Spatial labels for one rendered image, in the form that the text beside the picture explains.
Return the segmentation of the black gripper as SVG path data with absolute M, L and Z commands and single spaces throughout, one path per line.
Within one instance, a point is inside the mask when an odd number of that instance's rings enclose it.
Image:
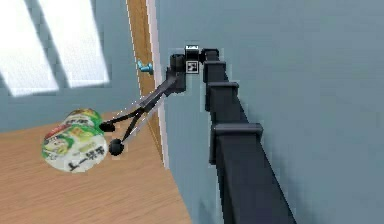
M 181 93 L 186 89 L 185 81 L 185 55 L 173 54 L 169 58 L 169 66 L 166 68 L 166 79 L 154 90 L 154 96 L 145 96 L 135 101 L 128 109 L 124 108 L 110 120 L 103 121 L 99 128 L 104 132 L 113 132 L 115 124 L 131 120 L 124 135 L 113 139 L 109 143 L 109 153 L 118 156 L 124 151 L 124 144 L 130 141 L 143 126 L 150 120 L 153 114 L 162 105 L 165 97 L 172 93 Z

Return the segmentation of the green and white food container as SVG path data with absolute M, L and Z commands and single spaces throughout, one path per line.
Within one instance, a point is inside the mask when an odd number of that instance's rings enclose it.
M 43 159 L 63 172 L 88 171 L 107 155 L 107 142 L 99 128 L 101 123 L 100 114 L 93 109 L 79 108 L 70 112 L 44 137 Z

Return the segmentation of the brown wooden room door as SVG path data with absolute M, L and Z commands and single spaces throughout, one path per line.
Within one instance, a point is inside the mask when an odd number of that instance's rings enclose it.
M 154 68 L 152 75 L 140 70 L 136 72 L 140 94 L 147 95 L 163 81 L 156 17 L 156 0 L 125 0 L 125 2 L 135 60 L 151 63 Z M 165 169 L 168 169 L 168 140 L 163 104 L 159 106 L 153 117 L 149 119 L 148 126 L 163 166 Z

